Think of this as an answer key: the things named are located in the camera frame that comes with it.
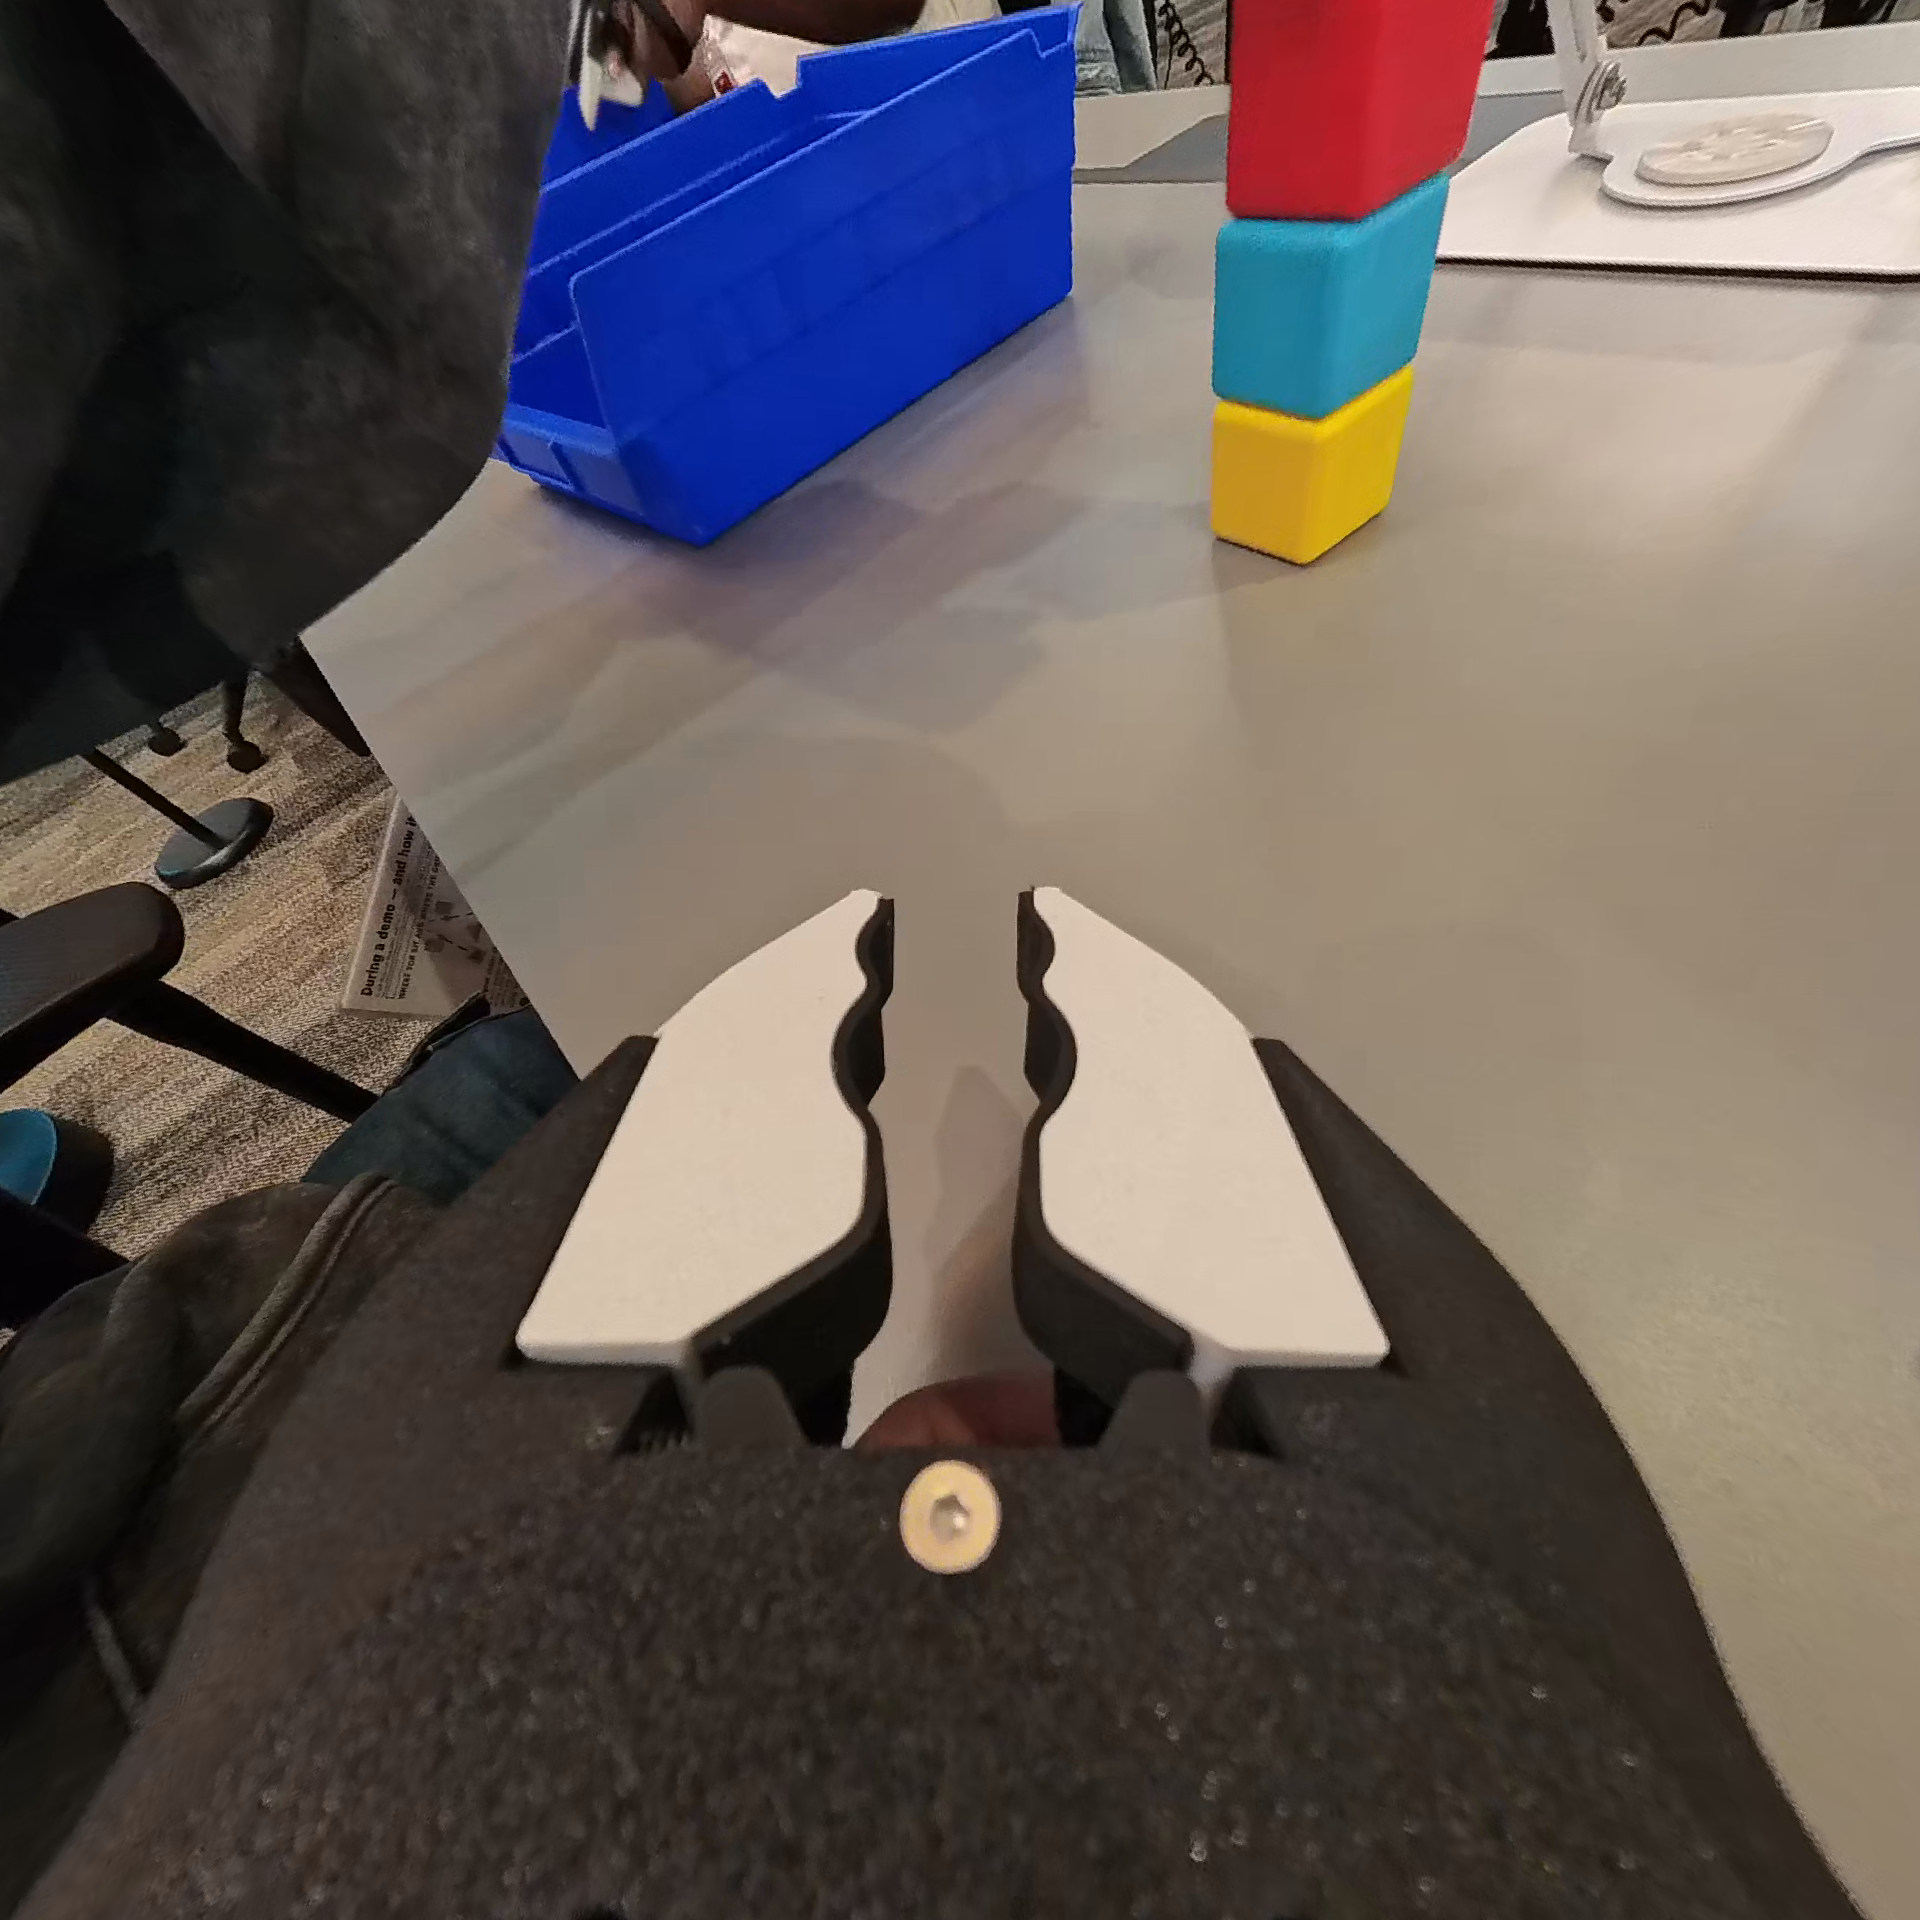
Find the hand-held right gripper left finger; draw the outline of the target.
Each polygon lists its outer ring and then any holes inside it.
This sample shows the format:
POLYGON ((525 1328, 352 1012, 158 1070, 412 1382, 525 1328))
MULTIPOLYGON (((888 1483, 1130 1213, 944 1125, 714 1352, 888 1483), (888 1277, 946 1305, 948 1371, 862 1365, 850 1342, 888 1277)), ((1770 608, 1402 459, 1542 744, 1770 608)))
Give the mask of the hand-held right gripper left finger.
POLYGON ((515 1334, 547 1365, 714 1366, 818 1280, 892 1299, 874 1097, 896 905, 859 887, 736 960, 657 1032, 515 1334))

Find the cyan cube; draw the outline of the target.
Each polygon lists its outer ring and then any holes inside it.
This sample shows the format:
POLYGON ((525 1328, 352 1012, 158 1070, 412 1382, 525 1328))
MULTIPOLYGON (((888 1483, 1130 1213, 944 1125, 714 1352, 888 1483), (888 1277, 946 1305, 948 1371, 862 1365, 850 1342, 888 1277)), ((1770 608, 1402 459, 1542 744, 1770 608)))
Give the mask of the cyan cube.
POLYGON ((1410 366, 1450 175, 1355 222, 1229 216, 1216 235, 1212 393, 1320 421, 1410 366))

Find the black chair base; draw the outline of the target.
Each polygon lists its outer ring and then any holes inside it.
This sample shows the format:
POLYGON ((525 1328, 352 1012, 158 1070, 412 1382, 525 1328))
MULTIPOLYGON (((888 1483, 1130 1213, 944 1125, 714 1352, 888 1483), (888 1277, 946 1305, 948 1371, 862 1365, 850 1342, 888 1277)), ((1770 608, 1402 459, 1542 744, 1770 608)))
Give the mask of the black chair base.
MULTIPOLYGON (((248 736, 248 701, 253 680, 275 683, 280 694, 352 756, 365 760, 373 756, 333 686, 299 643, 280 664, 264 672, 244 669, 220 683, 225 756, 233 772, 250 774, 266 760, 266 752, 248 736)), ((266 800, 225 800, 206 812, 188 812, 104 749, 86 749, 81 760, 174 827, 153 862, 155 879, 174 893, 227 876, 275 824, 275 808, 266 800)))

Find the blue denim jacket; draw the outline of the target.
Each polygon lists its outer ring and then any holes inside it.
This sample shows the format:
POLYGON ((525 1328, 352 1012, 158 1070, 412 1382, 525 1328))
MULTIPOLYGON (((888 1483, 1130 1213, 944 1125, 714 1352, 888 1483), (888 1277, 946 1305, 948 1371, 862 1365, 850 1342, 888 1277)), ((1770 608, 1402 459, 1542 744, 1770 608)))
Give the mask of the blue denim jacket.
POLYGON ((1114 97, 1222 86, 1229 54, 1233 1, 1083 1, 1074 91, 1114 97))

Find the red cube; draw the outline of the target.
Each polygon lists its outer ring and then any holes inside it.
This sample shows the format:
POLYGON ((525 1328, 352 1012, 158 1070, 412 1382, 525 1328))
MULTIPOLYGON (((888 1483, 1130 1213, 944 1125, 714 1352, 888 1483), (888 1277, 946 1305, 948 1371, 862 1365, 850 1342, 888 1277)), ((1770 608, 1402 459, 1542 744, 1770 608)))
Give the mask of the red cube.
POLYGON ((1472 126, 1492 1, 1234 1, 1228 209, 1355 222, 1441 175, 1472 126))

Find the grey desk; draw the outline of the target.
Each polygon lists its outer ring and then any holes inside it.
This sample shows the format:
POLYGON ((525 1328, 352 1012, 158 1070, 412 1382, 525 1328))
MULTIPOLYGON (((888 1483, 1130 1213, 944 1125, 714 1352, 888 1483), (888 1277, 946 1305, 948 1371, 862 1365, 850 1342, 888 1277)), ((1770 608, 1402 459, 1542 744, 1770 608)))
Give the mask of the grey desk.
POLYGON ((708 549, 490 463, 307 637, 578 1070, 896 900, 853 1433, 1028 1359, 1017 896, 1293 1046, 1526 1287, 1862 1911, 1916 1916, 1916 289, 1442 267, 1397 491, 1210 533, 1216 183, 708 549))

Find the black office chair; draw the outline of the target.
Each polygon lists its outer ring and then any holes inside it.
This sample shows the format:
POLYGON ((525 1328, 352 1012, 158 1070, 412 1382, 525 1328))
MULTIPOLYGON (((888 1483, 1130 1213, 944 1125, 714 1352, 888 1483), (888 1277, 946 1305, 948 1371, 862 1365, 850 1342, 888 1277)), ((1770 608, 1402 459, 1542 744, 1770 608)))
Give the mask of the black office chair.
POLYGON ((227 1020, 169 982, 185 953, 174 900, 116 881, 18 919, 2 917, 2 1086, 96 1024, 188 1052, 337 1119, 360 1119, 376 1093, 227 1020))

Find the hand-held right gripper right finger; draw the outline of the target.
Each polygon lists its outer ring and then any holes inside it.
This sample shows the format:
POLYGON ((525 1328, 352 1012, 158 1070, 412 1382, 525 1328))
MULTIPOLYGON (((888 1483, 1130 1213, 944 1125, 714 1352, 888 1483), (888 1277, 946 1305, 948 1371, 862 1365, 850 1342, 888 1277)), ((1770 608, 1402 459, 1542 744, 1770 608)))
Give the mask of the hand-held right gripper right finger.
POLYGON ((1017 902, 1014 1307, 1069 1379, 1376 1368, 1386 1326, 1253 1031, 1061 887, 1017 902))

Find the person's blue jeans leg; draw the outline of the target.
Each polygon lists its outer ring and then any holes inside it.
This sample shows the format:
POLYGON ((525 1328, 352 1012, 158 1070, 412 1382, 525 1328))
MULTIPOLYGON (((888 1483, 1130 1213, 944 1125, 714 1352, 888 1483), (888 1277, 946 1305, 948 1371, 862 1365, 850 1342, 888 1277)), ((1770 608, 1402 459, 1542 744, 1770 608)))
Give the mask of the person's blue jeans leg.
POLYGON ((444 1022, 302 1181, 346 1187, 376 1174, 448 1207, 578 1084, 532 1007, 444 1022))

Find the blue plastic bin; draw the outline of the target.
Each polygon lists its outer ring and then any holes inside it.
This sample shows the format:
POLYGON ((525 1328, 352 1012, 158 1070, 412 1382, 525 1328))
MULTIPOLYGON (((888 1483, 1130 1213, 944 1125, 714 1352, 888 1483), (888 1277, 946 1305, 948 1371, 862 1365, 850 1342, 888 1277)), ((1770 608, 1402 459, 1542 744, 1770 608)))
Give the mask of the blue plastic bin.
POLYGON ((1076 7, 552 134, 494 459, 704 545, 1072 288, 1076 7))

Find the yellow cube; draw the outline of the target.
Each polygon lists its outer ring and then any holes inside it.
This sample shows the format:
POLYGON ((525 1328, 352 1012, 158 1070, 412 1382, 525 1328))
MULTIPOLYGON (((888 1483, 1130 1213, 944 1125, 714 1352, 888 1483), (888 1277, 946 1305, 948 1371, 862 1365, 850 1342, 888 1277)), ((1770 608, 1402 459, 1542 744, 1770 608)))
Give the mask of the yellow cube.
POLYGON ((1216 400, 1213 540, 1290 564, 1322 560, 1393 499, 1410 395, 1413 368, 1402 368, 1322 417, 1216 400))

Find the printed paper sheet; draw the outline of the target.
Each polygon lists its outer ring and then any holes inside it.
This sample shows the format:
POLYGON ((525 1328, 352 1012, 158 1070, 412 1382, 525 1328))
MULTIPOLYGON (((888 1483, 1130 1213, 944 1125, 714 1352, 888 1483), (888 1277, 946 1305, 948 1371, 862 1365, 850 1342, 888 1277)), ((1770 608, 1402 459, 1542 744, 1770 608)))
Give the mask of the printed paper sheet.
POLYGON ((394 798, 340 1011, 441 1024, 473 1003, 510 1015, 528 998, 404 800, 394 798))

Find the person's left forearm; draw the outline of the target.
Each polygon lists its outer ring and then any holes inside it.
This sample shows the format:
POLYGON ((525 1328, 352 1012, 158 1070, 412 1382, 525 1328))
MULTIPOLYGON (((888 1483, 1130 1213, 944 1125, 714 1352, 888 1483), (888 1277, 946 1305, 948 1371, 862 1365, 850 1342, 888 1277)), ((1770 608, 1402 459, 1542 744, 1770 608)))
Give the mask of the person's left forearm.
POLYGON ((576 14, 2 7, 6 782, 284 664, 464 495, 576 14))

